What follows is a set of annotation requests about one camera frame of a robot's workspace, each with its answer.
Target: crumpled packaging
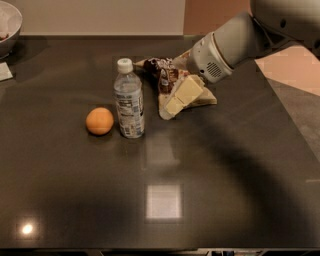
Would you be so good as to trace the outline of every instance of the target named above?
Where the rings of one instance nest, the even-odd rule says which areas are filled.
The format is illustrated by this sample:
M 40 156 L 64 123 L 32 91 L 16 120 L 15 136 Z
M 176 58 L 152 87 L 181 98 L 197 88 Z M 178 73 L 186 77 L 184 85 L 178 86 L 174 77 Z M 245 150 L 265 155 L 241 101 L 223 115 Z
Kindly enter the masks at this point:
M 181 69 L 185 66 L 186 55 L 188 52 L 181 56 L 172 58 L 149 58 L 135 63 L 137 67 L 143 68 L 146 72 L 151 73 L 158 79 L 158 104 L 159 114 L 165 119 L 172 119 L 174 116 L 162 115 L 162 109 L 169 100 L 171 93 L 174 93 L 175 87 L 179 86 L 191 74 L 186 69 Z M 217 104 L 217 98 L 212 92 L 203 87 L 203 92 L 195 98 L 190 104 L 184 107 L 192 108 L 204 105 Z

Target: orange fruit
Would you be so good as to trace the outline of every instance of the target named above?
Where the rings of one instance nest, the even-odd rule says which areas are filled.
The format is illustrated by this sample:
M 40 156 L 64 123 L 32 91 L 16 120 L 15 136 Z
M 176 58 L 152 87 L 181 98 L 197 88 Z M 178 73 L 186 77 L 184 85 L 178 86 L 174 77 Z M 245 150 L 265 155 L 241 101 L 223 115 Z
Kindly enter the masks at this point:
M 108 133 L 114 123 L 114 118 L 109 109 L 95 108 L 86 118 L 86 126 L 89 132 L 94 135 L 103 135 Z

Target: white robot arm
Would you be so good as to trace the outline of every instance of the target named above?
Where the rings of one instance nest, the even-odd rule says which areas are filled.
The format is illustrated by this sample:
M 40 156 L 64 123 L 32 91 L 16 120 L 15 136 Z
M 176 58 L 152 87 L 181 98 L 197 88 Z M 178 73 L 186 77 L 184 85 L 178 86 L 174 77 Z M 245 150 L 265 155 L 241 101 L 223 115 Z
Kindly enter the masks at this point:
M 215 83 L 292 40 L 320 55 L 320 0 L 251 0 L 250 7 L 252 15 L 240 13 L 193 46 L 191 73 Z

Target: bag of chips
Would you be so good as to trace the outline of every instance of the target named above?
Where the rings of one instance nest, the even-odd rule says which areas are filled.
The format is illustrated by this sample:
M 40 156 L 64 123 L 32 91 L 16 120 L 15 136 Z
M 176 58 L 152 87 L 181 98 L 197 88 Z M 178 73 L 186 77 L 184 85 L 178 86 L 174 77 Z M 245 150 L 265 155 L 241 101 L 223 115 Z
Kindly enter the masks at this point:
M 185 108 L 217 104 L 216 97 L 204 86 L 201 77 L 181 69 L 185 66 L 186 56 L 187 52 L 175 60 L 149 58 L 135 63 L 157 78 L 159 114 L 165 120 L 174 118 Z

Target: plastic bottle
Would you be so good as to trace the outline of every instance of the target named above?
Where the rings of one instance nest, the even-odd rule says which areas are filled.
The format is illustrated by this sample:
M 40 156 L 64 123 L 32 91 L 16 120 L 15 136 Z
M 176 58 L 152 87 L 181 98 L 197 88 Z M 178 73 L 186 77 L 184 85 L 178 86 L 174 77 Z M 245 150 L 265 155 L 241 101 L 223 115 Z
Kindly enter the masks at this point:
M 133 72 L 130 59 L 120 59 L 117 64 L 119 74 L 114 83 L 114 98 L 120 131 L 127 138 L 139 138 L 144 133 L 142 83 Z

